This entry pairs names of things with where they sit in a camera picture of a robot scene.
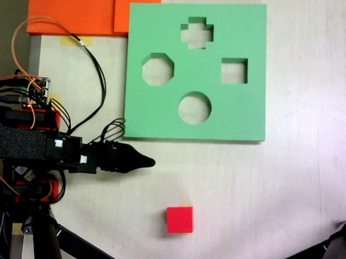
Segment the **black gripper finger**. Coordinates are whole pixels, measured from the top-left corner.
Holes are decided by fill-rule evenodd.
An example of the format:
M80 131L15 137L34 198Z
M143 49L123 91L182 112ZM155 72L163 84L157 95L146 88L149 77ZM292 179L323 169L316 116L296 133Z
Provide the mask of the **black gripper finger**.
M138 152L134 147L119 143L115 154L115 172L128 173L140 168L153 167L155 160Z

